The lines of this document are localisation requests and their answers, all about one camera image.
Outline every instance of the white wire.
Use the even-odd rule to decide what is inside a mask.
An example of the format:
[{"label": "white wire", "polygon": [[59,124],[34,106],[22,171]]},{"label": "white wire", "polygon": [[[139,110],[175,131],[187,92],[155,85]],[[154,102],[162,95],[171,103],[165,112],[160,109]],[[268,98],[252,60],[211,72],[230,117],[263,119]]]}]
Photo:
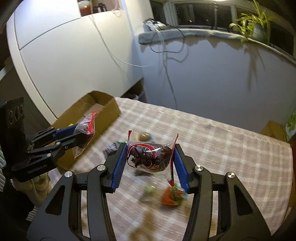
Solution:
[{"label": "white wire", "polygon": [[163,67],[165,69],[165,73],[166,73],[166,76],[168,78],[168,83],[170,85],[170,89],[171,89],[173,97],[174,97],[176,109],[178,109],[178,104],[177,104],[177,99],[176,99],[176,96],[175,96],[175,91],[174,91],[172,82],[170,80],[170,76],[168,74],[168,52],[167,52],[167,48],[166,48],[166,45],[165,45],[165,41],[164,41],[160,31],[157,28],[155,28],[155,31],[156,31],[156,33],[157,33],[157,35],[159,37],[160,43],[163,46],[163,51],[162,51],[162,54],[163,54]]},{"label": "white wire", "polygon": [[105,47],[106,47],[108,53],[111,55],[111,57],[117,59],[119,62],[122,62],[122,63],[124,63],[124,64],[128,64],[128,65],[131,65],[131,66],[135,66],[135,67],[142,67],[142,68],[145,68],[145,67],[149,67],[149,66],[152,66],[152,65],[153,65],[153,64],[149,64],[149,65],[145,65],[145,66],[134,65],[134,64],[126,63],[126,62],[121,61],[120,59],[118,59],[118,58],[117,58],[117,57],[111,52],[111,50],[108,48],[108,46],[107,46],[107,44],[106,44],[106,42],[105,42],[105,40],[104,40],[104,38],[103,38],[103,36],[102,36],[102,34],[101,34],[99,28],[98,28],[98,26],[97,26],[97,24],[96,24],[96,22],[95,22],[95,20],[94,20],[94,16],[91,14],[91,15],[89,16],[89,18],[90,18],[90,20],[92,21],[92,23],[94,24],[94,26],[95,26],[97,32],[99,33],[99,35],[100,35],[100,37],[101,37],[101,39],[102,39],[103,44],[105,45]]},{"label": "white wire", "polygon": [[117,17],[120,17],[121,16],[121,8],[118,6],[118,0],[115,0],[115,7],[112,9],[112,12]]}]

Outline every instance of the open cardboard box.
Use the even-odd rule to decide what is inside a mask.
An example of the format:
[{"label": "open cardboard box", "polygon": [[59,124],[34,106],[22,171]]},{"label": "open cardboard box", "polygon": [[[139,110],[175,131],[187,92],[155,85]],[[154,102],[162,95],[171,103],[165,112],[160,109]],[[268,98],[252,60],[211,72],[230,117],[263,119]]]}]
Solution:
[{"label": "open cardboard box", "polygon": [[262,135],[272,137],[274,139],[287,142],[284,127],[276,122],[269,121],[261,131]]},{"label": "open cardboard box", "polygon": [[115,99],[103,92],[92,91],[80,100],[74,103],[66,110],[52,125],[54,128],[66,128],[71,124],[77,124],[89,113],[99,111],[95,118],[95,134],[87,145],[86,149],[76,159],[74,159],[72,149],[67,150],[57,164],[62,168],[69,170],[71,166],[79,161],[79,158],[92,146],[92,144],[102,135],[102,133],[111,125],[120,115],[120,110]]}]

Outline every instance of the window sill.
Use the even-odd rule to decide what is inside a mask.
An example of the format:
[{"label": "window sill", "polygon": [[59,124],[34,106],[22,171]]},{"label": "window sill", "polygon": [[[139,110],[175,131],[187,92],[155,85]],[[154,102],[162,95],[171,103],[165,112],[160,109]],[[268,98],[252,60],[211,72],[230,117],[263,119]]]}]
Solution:
[{"label": "window sill", "polygon": [[[182,33],[185,37],[190,36],[196,36],[196,37],[216,37],[220,39],[230,39],[230,40],[241,40],[242,36],[239,34],[229,33],[229,32],[223,32],[218,30],[209,30],[209,29],[198,29],[198,28],[180,28]],[[165,42],[171,41],[174,39],[182,39],[183,36],[181,35],[180,31],[178,29],[168,29],[168,30],[161,30],[161,35]],[[276,55],[282,56],[287,61],[291,62],[292,64],[296,65],[296,59],[288,54],[287,52],[273,48],[269,45],[266,45],[264,43],[258,42],[254,39],[248,39],[250,42],[256,43],[261,45],[264,48],[269,49],[270,51],[273,51]],[[154,31],[149,31],[145,33],[139,34],[139,44],[141,45],[149,45],[149,44],[156,44],[160,43],[160,40],[157,36],[157,34]]]}]

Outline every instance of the red candy wrapper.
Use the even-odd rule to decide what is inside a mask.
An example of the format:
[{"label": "red candy wrapper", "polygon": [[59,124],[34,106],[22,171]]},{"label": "red candy wrapper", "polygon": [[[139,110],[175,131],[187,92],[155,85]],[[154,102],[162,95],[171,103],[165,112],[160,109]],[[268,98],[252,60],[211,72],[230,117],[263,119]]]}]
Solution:
[{"label": "red candy wrapper", "polygon": [[177,206],[183,202],[184,191],[178,187],[167,187],[161,198],[161,202],[169,206]]},{"label": "red candy wrapper", "polygon": [[74,158],[78,157],[86,148],[86,146],[89,144],[91,141],[92,137],[94,136],[95,133],[95,128],[94,128],[94,119],[96,117],[97,111],[94,111],[90,114],[88,114],[76,127],[74,130],[74,133],[82,132],[85,134],[90,135],[90,138],[86,141],[86,143],[73,147],[73,155]]},{"label": "red candy wrapper", "polygon": [[164,175],[168,183],[174,187],[173,157],[177,136],[168,144],[139,142],[133,131],[128,132],[128,165],[139,170]]}]

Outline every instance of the checkered tablecloth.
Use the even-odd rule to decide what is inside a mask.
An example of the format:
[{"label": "checkered tablecloth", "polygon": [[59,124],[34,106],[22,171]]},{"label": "checkered tablecloth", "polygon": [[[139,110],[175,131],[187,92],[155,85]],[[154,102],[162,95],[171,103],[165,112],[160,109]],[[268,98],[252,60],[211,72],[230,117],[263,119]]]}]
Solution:
[{"label": "checkered tablecloth", "polygon": [[[102,151],[116,140],[126,140],[128,130],[147,131],[157,143],[168,143],[179,133],[179,143],[196,164],[224,175],[234,172],[243,183],[267,225],[274,233],[287,209],[292,185],[292,151],[289,144],[181,111],[116,98],[121,115],[92,148],[75,163],[72,171],[88,172],[104,163]],[[53,185],[61,177],[50,172]],[[154,183],[156,197],[140,202],[146,183]],[[126,166],[119,188],[107,194],[110,216],[117,240],[182,240],[192,195],[176,208],[160,203],[168,186],[165,177],[137,176]],[[218,198],[214,193],[210,236],[216,234]],[[82,198],[83,233],[88,235],[86,195]]]}]

